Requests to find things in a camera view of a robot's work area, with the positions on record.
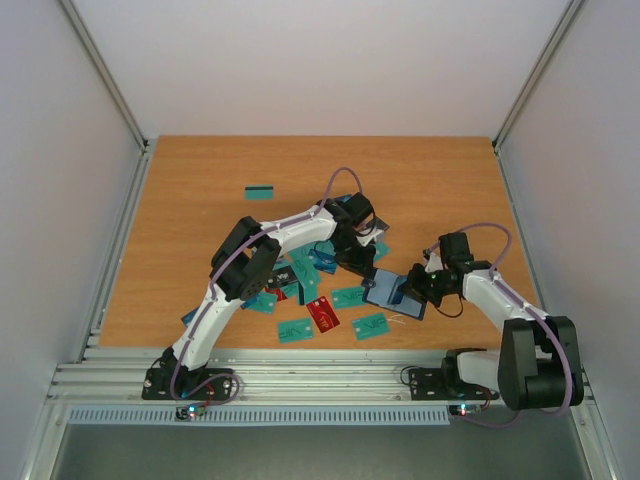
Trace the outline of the dark blue card holder wallet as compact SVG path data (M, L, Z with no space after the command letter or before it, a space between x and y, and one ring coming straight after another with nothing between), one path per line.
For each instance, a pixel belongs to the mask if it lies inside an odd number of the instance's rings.
M406 276L377 269L373 279L362 281L362 299L365 303L422 321L426 304L411 298L401 290L406 279Z

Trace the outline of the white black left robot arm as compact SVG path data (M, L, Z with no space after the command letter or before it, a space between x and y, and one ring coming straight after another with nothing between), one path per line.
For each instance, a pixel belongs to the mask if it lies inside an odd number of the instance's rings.
M297 215L270 222L238 221L211 260L205 296L181 337L159 358L160 390L190 398L205 386L205 367L223 329L241 305L267 286L276 261L309 243L328 241L336 263L362 278L375 274L374 240L358 230L374 215L361 193L326 199Z

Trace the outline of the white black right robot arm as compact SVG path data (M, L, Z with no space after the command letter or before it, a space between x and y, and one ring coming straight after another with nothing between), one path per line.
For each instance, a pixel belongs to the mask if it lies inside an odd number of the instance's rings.
M445 354L441 383L450 397L485 389L513 411L558 415L582 403L577 332L568 317L531 304L507 284L495 262L476 259L463 229L440 236L424 258L401 284L404 295L434 307L455 296L474 305L501 334L494 350L467 347Z

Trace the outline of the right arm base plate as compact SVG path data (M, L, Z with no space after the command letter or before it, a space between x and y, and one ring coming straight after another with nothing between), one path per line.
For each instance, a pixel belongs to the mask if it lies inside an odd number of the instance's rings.
M412 401L485 401L498 400L492 390L470 384L448 386L438 368L412 367L401 374Z

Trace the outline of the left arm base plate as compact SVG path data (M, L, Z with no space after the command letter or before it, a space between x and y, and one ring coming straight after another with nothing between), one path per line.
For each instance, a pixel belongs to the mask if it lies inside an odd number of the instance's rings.
M180 372L174 382L174 397L170 392L172 374L173 371L161 368L149 369L143 382L141 398L223 402L231 397L233 388L237 385L231 369L204 368L195 372Z

